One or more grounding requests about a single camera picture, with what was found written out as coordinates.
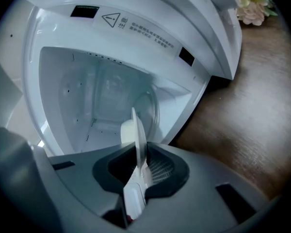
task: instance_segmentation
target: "black slot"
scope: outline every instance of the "black slot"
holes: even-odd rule
[[[238,223],[246,221],[256,213],[255,209],[230,184],[219,185],[216,189]]]
[[[71,17],[94,18],[99,7],[77,5],[72,11]]]
[[[188,63],[190,66],[193,65],[193,62],[194,62],[194,57],[193,55],[191,55],[189,53],[189,51],[187,51],[185,48],[182,48],[181,49],[181,52],[179,54],[179,57],[184,60],[186,63]]]
[[[59,169],[67,168],[67,167],[74,166],[74,165],[75,164],[72,161],[66,161],[66,162],[54,164],[52,166],[53,166],[54,170],[59,170]]]

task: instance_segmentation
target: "warning triangle symbol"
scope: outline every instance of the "warning triangle symbol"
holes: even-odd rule
[[[104,15],[102,18],[111,26],[114,27],[121,13]]]

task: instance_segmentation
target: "wood grain surface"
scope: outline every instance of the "wood grain surface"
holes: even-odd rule
[[[242,24],[235,79],[212,77],[172,146],[211,156],[270,199],[291,176],[291,37],[277,17]]]

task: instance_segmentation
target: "warning label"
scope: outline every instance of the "warning label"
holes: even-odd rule
[[[137,37],[167,52],[168,55],[175,56],[181,47],[176,39],[150,21],[111,7],[99,8],[94,18],[94,26]]]
[[[120,15],[121,13],[109,14],[102,16],[102,18],[113,28]]]

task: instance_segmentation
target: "white appliance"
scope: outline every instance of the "white appliance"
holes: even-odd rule
[[[92,151],[121,143],[134,107],[147,141],[168,144],[211,76],[234,78],[236,6],[15,0],[0,23],[0,67],[20,93],[5,126],[50,155]]]

